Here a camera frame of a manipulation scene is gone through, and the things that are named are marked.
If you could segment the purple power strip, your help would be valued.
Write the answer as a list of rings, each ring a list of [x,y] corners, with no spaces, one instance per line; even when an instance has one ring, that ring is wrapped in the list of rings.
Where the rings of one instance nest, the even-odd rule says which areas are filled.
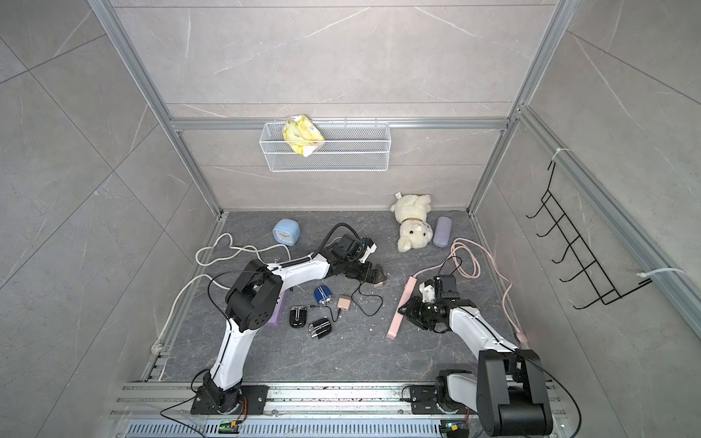
[[[273,310],[272,316],[270,320],[267,323],[268,327],[277,327],[279,326],[281,319],[284,314],[284,308],[285,308],[285,301],[286,301],[286,296],[288,295],[288,290],[283,289],[279,297],[277,298],[276,306]]]

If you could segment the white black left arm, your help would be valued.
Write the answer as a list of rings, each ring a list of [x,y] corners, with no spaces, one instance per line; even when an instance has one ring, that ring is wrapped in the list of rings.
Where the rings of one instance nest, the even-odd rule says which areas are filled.
[[[348,224],[336,224],[322,243],[306,257],[283,263],[250,261],[226,295],[226,331],[217,359],[203,377],[191,413],[241,414],[246,406],[242,392],[243,373],[249,349],[259,329],[272,319],[282,291],[343,275],[361,285],[385,280],[380,265],[368,257],[376,250],[369,237]]]

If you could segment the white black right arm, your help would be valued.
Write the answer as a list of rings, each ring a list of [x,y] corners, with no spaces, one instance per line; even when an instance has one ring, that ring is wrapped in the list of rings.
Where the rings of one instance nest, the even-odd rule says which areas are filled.
[[[490,437],[546,436],[555,420],[547,372],[533,350],[508,341],[484,319],[476,305],[462,299],[456,278],[439,275],[421,284],[422,292],[403,301],[397,310],[421,330],[454,333],[478,359],[478,370],[442,370],[431,391],[412,386],[415,412],[476,414]]]

